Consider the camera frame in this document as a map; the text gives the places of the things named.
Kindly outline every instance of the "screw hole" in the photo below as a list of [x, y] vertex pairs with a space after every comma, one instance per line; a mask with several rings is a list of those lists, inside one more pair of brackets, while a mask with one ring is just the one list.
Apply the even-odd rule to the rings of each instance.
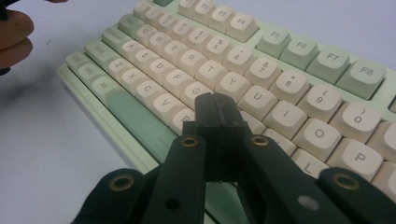
[[177, 210], [181, 206], [179, 199], [171, 198], [166, 201], [166, 208], [169, 210]]

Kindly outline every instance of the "cream keycap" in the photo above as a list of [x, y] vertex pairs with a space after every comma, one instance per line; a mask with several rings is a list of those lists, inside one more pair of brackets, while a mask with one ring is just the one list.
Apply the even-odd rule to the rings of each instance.
[[230, 72], [225, 75], [216, 86], [215, 91], [226, 94], [238, 103], [239, 99], [250, 89], [251, 83], [245, 77]]
[[247, 42], [259, 30], [251, 15], [237, 13], [227, 27], [226, 35], [240, 42]]
[[170, 125], [173, 117], [186, 106], [171, 93], [164, 93], [153, 102], [152, 112], [165, 123]]
[[287, 101], [294, 105], [303, 98], [309, 89], [305, 76], [292, 70], [284, 71], [271, 86], [272, 92], [279, 100]]
[[279, 101], [263, 123], [289, 140], [303, 126], [307, 116], [303, 110], [286, 101]]
[[338, 91], [329, 86], [317, 85], [309, 90], [297, 106], [308, 117], [328, 122], [341, 103]]
[[297, 166], [300, 167], [304, 173], [311, 175], [316, 179], [319, 178], [320, 172], [329, 168], [329, 166], [324, 162], [318, 160], [300, 148], [296, 150], [291, 159], [294, 160]]
[[382, 122], [367, 142], [386, 161], [396, 162], [396, 122]]
[[365, 143], [380, 120], [381, 115], [376, 109], [352, 102], [342, 105], [330, 124], [344, 137]]
[[381, 166], [382, 156], [370, 147], [350, 138], [344, 138], [326, 162], [331, 167], [342, 167], [371, 181]]
[[228, 73], [225, 67], [213, 60], [206, 61], [195, 74], [195, 79], [214, 90], [216, 85]]
[[260, 86], [252, 86], [238, 102], [238, 106], [255, 119], [263, 120], [276, 103], [277, 99], [270, 91]]
[[260, 57], [250, 66], [245, 77], [251, 83], [268, 90], [280, 74], [280, 68], [274, 61]]
[[325, 162], [341, 137], [329, 124], [318, 119], [309, 119], [293, 138], [293, 143]]

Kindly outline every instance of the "keycap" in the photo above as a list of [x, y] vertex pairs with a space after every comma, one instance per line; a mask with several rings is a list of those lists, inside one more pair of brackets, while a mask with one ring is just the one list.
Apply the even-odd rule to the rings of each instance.
[[195, 79], [202, 82], [208, 88], [214, 90], [216, 85], [227, 73], [228, 70], [225, 69], [223, 65], [213, 60], [209, 60], [199, 68], [198, 72], [195, 74]]
[[379, 152], [386, 161], [396, 162], [396, 122], [380, 123], [367, 146]]
[[107, 97], [114, 91], [122, 90], [121, 86], [111, 77], [99, 77], [92, 84], [93, 93], [107, 105]]
[[121, 85], [132, 95], [136, 95], [136, 88], [149, 77], [139, 69], [130, 69], [121, 76]]
[[229, 71], [244, 75], [255, 60], [256, 56], [250, 49], [242, 46], [236, 46], [227, 54], [223, 65]]
[[77, 70], [76, 74], [88, 86], [91, 86], [92, 82], [97, 78], [107, 76], [106, 72], [96, 65], [96, 63], [86, 63], [82, 65]]
[[306, 119], [307, 116], [303, 110], [286, 101], [279, 101], [265, 117], [263, 123], [290, 140], [303, 126]]
[[191, 31], [191, 23], [187, 20], [180, 20], [172, 29], [171, 37], [175, 40], [179, 40], [182, 43], [186, 43], [186, 40], [189, 37]]
[[309, 119], [293, 138], [293, 143], [325, 162], [341, 140], [341, 134], [319, 119]]
[[216, 86], [215, 92], [223, 93], [238, 103], [239, 99], [250, 89], [251, 83], [245, 77], [235, 72], [229, 72]]
[[260, 57], [246, 71], [245, 78], [268, 90], [280, 74], [280, 68], [274, 61]]
[[157, 32], [157, 29], [154, 27], [144, 24], [136, 31], [135, 39], [137, 42], [147, 47], [149, 45], [149, 40]]
[[187, 39], [186, 45], [190, 49], [195, 49], [199, 52], [204, 52], [206, 44], [211, 39], [211, 34], [207, 29], [198, 27], [192, 30]]
[[269, 91], [279, 100], [297, 105], [308, 89], [309, 84], [305, 76], [292, 70], [287, 70], [280, 74]]
[[170, 35], [177, 22], [178, 18], [176, 15], [165, 12], [158, 20], [158, 30]]
[[194, 81], [195, 79], [189, 74], [177, 69], [166, 76], [163, 86], [177, 98], [180, 98], [181, 93]]
[[330, 124], [347, 138], [365, 143], [381, 120], [377, 110], [360, 102], [343, 104]]
[[201, 82], [195, 81], [191, 83], [180, 96], [181, 101], [189, 108], [195, 110], [195, 98], [204, 93], [213, 93], [207, 86]]
[[202, 53], [195, 49], [189, 49], [180, 57], [180, 60], [177, 62], [177, 67], [193, 77], [196, 71], [206, 61], [207, 58]]
[[129, 62], [133, 63], [134, 57], [136, 53], [140, 50], [145, 49], [143, 45], [139, 42], [130, 40], [122, 45], [122, 49], [120, 50], [120, 54]]
[[329, 168], [328, 165], [300, 148], [294, 152], [291, 159], [294, 160], [304, 173], [314, 178], [319, 178], [320, 172]]
[[184, 121], [195, 121], [195, 113], [190, 108], [186, 107], [180, 110], [172, 119], [169, 127], [177, 135], [182, 135], [183, 122]]
[[383, 161], [382, 156], [370, 147], [350, 138], [344, 138], [326, 162], [331, 167], [342, 167], [371, 181]]
[[137, 86], [135, 97], [149, 110], [152, 110], [153, 101], [164, 93], [166, 93], [166, 90], [162, 86], [149, 79]]
[[145, 19], [146, 13], [151, 9], [151, 4], [148, 1], [140, 1], [134, 6], [133, 15], [140, 20]]
[[147, 12], [143, 21], [151, 26], [157, 27], [158, 20], [163, 15], [163, 9], [161, 7], [153, 6]]
[[232, 48], [230, 40], [224, 36], [217, 35], [207, 43], [204, 49], [204, 55], [218, 63], [223, 63]]
[[340, 93], [325, 85], [316, 85], [309, 90], [297, 105], [308, 117], [328, 122], [342, 99]]
[[266, 129], [262, 135], [272, 138], [289, 156], [297, 148], [297, 146], [295, 146], [294, 143], [292, 143], [289, 139], [270, 128]]
[[238, 102], [238, 107], [255, 119], [263, 120], [276, 103], [277, 99], [270, 91], [261, 86], [252, 86]]
[[233, 9], [226, 6], [218, 6], [212, 13], [208, 26], [222, 34], [227, 31], [228, 24], [235, 16]]
[[335, 86], [369, 100], [386, 72], [387, 69], [379, 63], [359, 59], [350, 66]]
[[349, 54], [343, 49], [326, 46], [309, 64], [306, 72], [331, 84], [344, 74], [349, 66]]
[[148, 76], [158, 82], [160, 85], [166, 79], [166, 76], [177, 68], [163, 58], [157, 59], [148, 67]]
[[110, 27], [102, 32], [102, 41], [116, 52], [121, 52], [122, 46], [132, 38], [116, 27]]
[[171, 40], [163, 49], [163, 58], [166, 61], [177, 65], [178, 59], [187, 51], [187, 46], [178, 40]]
[[279, 59], [304, 71], [318, 53], [317, 41], [303, 35], [297, 35], [289, 42]]
[[127, 14], [121, 17], [118, 28], [133, 39], [136, 39], [137, 30], [145, 23], [137, 17]]
[[207, 26], [215, 8], [215, 3], [212, 0], [201, 0], [194, 8], [192, 19]]
[[280, 54], [291, 41], [288, 30], [278, 26], [266, 26], [263, 29], [262, 38], [256, 49], [267, 53], [274, 58], [279, 58]]
[[144, 73], [147, 73], [149, 66], [157, 59], [160, 59], [158, 54], [154, 53], [150, 49], [142, 49], [134, 56], [133, 63], [137, 68], [142, 70]]
[[178, 5], [178, 14], [192, 19], [192, 14], [194, 13], [195, 6], [199, 2], [200, 0], [181, 0]]
[[172, 38], [169, 35], [158, 32], [150, 38], [148, 48], [158, 55], [163, 55], [165, 46], [171, 42], [171, 40]]
[[173, 117], [183, 108], [186, 108], [186, 106], [174, 95], [164, 93], [154, 100], [152, 112], [162, 120], [163, 123], [170, 125]]
[[247, 42], [259, 30], [251, 15], [236, 13], [227, 27], [226, 35], [240, 42]]
[[372, 184], [387, 194], [396, 203], [396, 164], [388, 161], [382, 163]]
[[244, 121], [247, 122], [247, 125], [253, 134], [262, 134], [264, 132], [266, 127], [259, 120], [253, 118], [251, 115], [243, 110], [241, 110], [241, 116]]

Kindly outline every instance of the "mint green keycap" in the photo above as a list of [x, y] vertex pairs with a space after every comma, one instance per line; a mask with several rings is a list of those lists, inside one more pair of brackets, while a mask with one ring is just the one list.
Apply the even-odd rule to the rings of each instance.
[[108, 65], [118, 59], [120, 55], [99, 39], [85, 44], [85, 51], [96, 63], [107, 70]]
[[349, 67], [335, 86], [369, 100], [386, 72], [387, 69], [379, 63], [359, 59]]
[[334, 85], [348, 66], [349, 54], [346, 51], [326, 46], [309, 64], [306, 72]]
[[119, 29], [131, 38], [136, 38], [136, 31], [145, 23], [133, 16], [132, 14], [127, 14], [123, 16], [119, 21]]
[[309, 37], [294, 37], [280, 55], [280, 61], [304, 70], [318, 55], [318, 43]]
[[114, 91], [125, 91], [120, 84], [118, 84], [111, 77], [99, 77], [91, 84], [91, 90], [104, 104], [108, 104], [108, 97]]
[[96, 65], [96, 63], [91, 62], [82, 65], [77, 70], [76, 75], [78, 75], [87, 86], [90, 86], [97, 78], [107, 76], [107, 73]]
[[116, 52], [121, 52], [122, 45], [130, 40], [132, 40], [131, 37], [116, 27], [107, 28], [102, 32], [102, 41], [109, 45]]
[[264, 34], [257, 45], [257, 49], [274, 58], [279, 58], [290, 41], [291, 37], [288, 30], [278, 26], [267, 26], [264, 28]]
[[76, 73], [83, 64], [91, 63], [92, 60], [83, 52], [77, 51], [67, 55], [66, 62], [67, 66]]
[[111, 94], [107, 101], [108, 109], [125, 128], [157, 161], [164, 162], [176, 134], [127, 91]]

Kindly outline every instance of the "function key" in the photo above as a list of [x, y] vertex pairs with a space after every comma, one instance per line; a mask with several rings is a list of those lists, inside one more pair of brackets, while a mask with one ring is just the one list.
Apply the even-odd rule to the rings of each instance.
[[213, 11], [208, 26], [214, 30], [225, 34], [227, 26], [235, 16], [233, 9], [226, 6], [219, 6]]
[[247, 42], [259, 30], [253, 17], [245, 13], [237, 13], [227, 27], [226, 35], [240, 42]]
[[290, 41], [280, 55], [280, 61], [305, 70], [318, 53], [318, 43], [314, 39], [299, 35]]
[[386, 73], [387, 69], [381, 64], [359, 59], [349, 67], [335, 86], [364, 100], [370, 100]]
[[274, 58], [279, 58], [290, 41], [291, 37], [288, 30], [278, 26], [268, 26], [264, 29], [262, 38], [256, 48]]
[[331, 84], [335, 84], [349, 66], [349, 54], [331, 46], [326, 46], [318, 57], [309, 64], [306, 72]]
[[210, 15], [215, 10], [216, 6], [212, 0], [201, 0], [192, 13], [192, 19], [207, 26], [209, 23]]

